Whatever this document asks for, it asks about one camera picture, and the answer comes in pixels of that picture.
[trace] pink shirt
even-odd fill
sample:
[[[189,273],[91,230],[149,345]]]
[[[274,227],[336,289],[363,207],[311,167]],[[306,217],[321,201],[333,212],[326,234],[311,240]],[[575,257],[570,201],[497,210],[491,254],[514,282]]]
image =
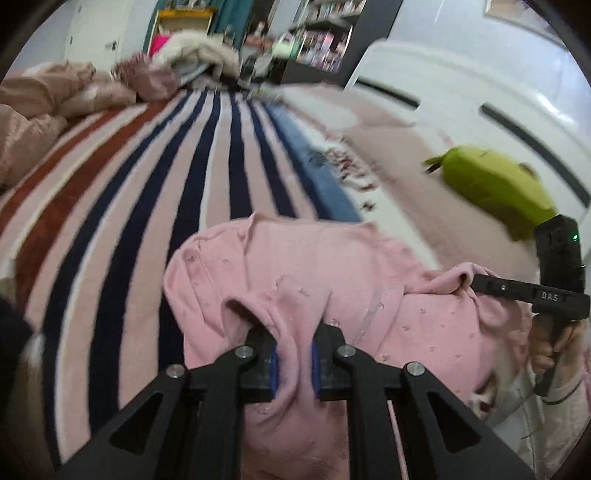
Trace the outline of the pink shirt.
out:
[[[492,371],[505,342],[525,363],[531,316],[517,302],[477,296],[465,263],[425,269],[376,226],[273,220],[254,214],[192,236],[174,254],[165,293],[189,368],[244,341],[252,319],[276,338],[280,387],[246,409],[243,471],[284,479],[348,478],[346,413],[316,401],[311,342],[323,319],[378,361],[421,361],[462,400]]]

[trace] white wall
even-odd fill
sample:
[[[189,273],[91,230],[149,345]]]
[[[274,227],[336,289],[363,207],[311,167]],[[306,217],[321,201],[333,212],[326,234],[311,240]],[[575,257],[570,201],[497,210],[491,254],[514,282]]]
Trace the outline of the white wall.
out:
[[[29,38],[10,71],[23,70],[45,61],[63,60],[75,7],[76,0],[68,0],[56,10]]]
[[[591,137],[591,87],[574,58],[526,29],[485,17],[486,0],[405,0],[390,34],[449,49],[542,93]]]
[[[134,0],[129,14],[129,23],[119,52],[119,57],[126,59],[133,53],[141,52],[148,31],[150,19],[157,0]]]
[[[269,28],[269,34],[278,37],[285,33],[289,26],[294,22],[295,14],[300,6],[301,0],[278,0],[275,15]]]

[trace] green plush toy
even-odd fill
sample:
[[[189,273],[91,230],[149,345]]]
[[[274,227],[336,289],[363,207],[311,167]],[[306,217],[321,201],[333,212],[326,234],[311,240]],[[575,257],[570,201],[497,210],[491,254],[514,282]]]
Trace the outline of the green plush toy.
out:
[[[424,163],[429,171],[443,167],[445,182],[503,222],[513,240],[533,238],[534,228],[557,214],[531,167],[499,152],[466,145]]]

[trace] black handheld device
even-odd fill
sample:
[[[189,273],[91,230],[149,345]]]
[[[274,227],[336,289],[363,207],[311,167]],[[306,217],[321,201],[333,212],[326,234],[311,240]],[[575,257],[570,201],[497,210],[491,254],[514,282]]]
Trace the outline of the black handheld device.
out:
[[[582,294],[585,290],[585,271],[581,259],[580,235],[577,222],[572,218],[558,215],[535,229],[535,249],[540,260],[540,284],[542,286],[561,288]],[[564,303],[564,299],[551,296],[553,303]],[[549,313],[552,317],[550,344],[554,345],[562,331],[571,322],[581,320],[580,315],[569,315],[555,308],[544,308],[539,304],[532,307],[534,313]],[[554,378],[560,353],[552,357],[554,366],[536,381],[534,392],[545,397]]]
[[[549,341],[554,345],[572,322],[589,317],[590,300],[585,290],[577,222],[557,215],[534,229],[535,249],[540,262],[540,285],[504,278],[475,275],[472,289],[495,297],[532,304],[533,313],[552,318]],[[534,392],[546,397],[552,385],[560,354],[553,356],[554,367],[536,379]]]

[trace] hand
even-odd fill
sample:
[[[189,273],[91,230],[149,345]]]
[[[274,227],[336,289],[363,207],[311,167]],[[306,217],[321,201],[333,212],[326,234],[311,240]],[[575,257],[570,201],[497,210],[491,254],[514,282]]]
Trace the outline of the hand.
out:
[[[537,375],[543,375],[554,366],[552,356],[562,352],[559,363],[559,383],[568,383],[583,365],[583,338],[585,322],[574,322],[566,327],[558,341],[552,346],[549,342],[552,319],[544,314],[536,315],[530,332],[531,368]]]

